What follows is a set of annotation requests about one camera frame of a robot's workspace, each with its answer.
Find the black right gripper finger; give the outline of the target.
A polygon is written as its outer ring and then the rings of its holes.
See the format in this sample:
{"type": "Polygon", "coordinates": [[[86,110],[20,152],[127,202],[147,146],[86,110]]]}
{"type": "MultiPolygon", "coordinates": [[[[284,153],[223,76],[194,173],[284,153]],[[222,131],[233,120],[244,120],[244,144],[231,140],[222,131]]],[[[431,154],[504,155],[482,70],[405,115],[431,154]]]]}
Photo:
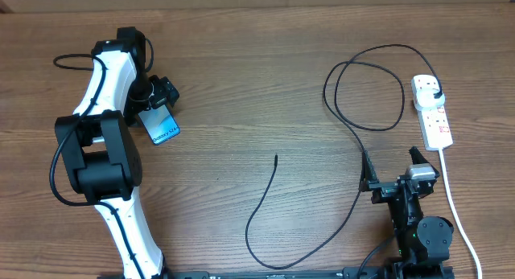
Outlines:
{"type": "Polygon", "coordinates": [[[379,183],[379,179],[367,150],[362,152],[361,166],[360,189],[362,191],[368,191],[369,185],[379,183]]]}
{"type": "Polygon", "coordinates": [[[411,156],[412,163],[414,165],[428,163],[428,161],[424,158],[424,156],[416,146],[412,146],[409,150],[409,153],[411,156]]]}

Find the blue Galaxy smartphone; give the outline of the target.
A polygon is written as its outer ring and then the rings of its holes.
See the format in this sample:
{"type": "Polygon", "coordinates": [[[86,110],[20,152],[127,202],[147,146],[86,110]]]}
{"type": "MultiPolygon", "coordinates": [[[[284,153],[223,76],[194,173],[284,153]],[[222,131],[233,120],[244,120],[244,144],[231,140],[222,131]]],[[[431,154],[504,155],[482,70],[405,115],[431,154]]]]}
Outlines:
{"type": "Polygon", "coordinates": [[[167,105],[140,112],[138,116],[149,138],[156,146],[180,134],[180,127],[167,105]]]}

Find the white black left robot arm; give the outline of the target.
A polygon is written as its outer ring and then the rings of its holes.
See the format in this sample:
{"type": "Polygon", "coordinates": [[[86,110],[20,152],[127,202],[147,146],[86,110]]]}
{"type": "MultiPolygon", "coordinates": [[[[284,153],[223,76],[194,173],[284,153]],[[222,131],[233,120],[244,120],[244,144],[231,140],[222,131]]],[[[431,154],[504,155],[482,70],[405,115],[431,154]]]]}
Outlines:
{"type": "Polygon", "coordinates": [[[140,198],[142,161],[130,133],[141,123],[160,145],[180,128],[171,115],[179,91],[167,77],[150,76],[151,41],[135,27],[117,29],[115,39],[96,42],[89,85],[73,114],[55,123],[58,146],[51,161],[53,195],[73,206],[56,187],[56,165],[64,163],[72,189],[105,221],[123,263],[122,278],[170,278],[162,250],[151,235],[140,198]]]}

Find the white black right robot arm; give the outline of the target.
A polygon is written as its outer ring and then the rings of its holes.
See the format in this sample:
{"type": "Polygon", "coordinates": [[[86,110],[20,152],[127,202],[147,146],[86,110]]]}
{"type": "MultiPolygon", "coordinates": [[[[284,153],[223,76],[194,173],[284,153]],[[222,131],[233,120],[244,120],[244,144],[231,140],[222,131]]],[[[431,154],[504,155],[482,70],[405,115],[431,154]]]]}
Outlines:
{"type": "Polygon", "coordinates": [[[434,192],[440,173],[417,147],[412,147],[409,153],[412,164],[405,174],[389,183],[379,180],[368,152],[362,153],[359,190],[370,191],[373,204],[388,205],[399,256],[388,259],[380,267],[366,266],[370,257],[391,241],[385,240],[365,258],[356,272],[358,278],[454,277],[452,268],[443,265],[450,258],[454,226],[441,216],[425,216],[420,205],[420,199],[434,192]]]}

